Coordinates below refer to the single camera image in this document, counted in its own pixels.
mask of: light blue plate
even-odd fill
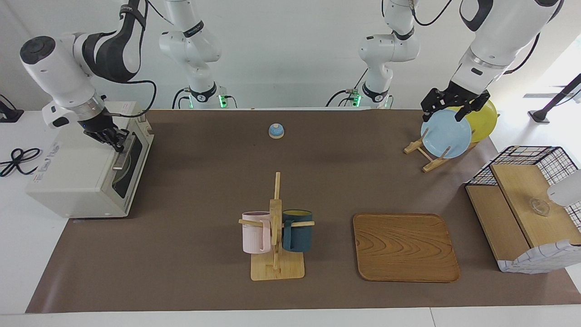
[[[452,159],[463,154],[470,146],[472,129],[466,118],[456,122],[456,112],[450,109],[440,110],[432,115],[427,123],[422,124],[420,135],[424,137],[424,146],[431,154],[440,157],[448,147],[444,159]]]

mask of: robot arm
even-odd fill
[[[383,105],[393,78],[386,64],[410,61],[419,54],[409,0],[387,0],[383,11],[392,33],[369,36],[359,47],[359,56],[369,68],[367,80],[359,90],[363,95],[361,105],[373,108]]]
[[[430,90],[422,101],[424,121],[449,106],[463,107],[456,120],[482,109],[497,81],[540,30],[559,11],[563,0],[462,0],[460,15],[476,37],[448,88]]]
[[[166,11],[179,31],[164,32],[159,46],[166,56],[186,73],[190,100],[194,108],[219,108],[220,86],[214,81],[208,63],[216,62],[222,50],[215,36],[198,15],[194,0],[166,0]]]
[[[24,68],[53,98],[42,109],[50,127],[76,120],[86,135],[123,151],[128,132],[113,123],[89,78],[97,75],[123,83],[137,74],[147,10],[145,0],[125,0],[116,32],[75,33],[58,39],[41,36],[22,46],[20,59]]]

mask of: pink mug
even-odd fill
[[[242,225],[242,250],[251,254],[270,252],[270,213],[268,211],[245,212],[242,214],[242,219],[263,224],[263,227]]]

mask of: pink mug handle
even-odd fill
[[[270,246],[270,222],[269,221],[261,221],[262,222],[262,245],[260,246],[260,251],[264,251],[267,246]]]

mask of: mug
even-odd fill
[[[245,212],[242,214],[242,219],[263,224],[263,227],[242,225],[242,250],[251,254],[270,252],[270,213],[268,211]]]
[[[306,252],[311,249],[313,227],[291,227],[294,222],[308,222],[313,220],[313,213],[306,210],[285,210],[282,212],[284,231],[282,234],[282,248],[290,252]]]

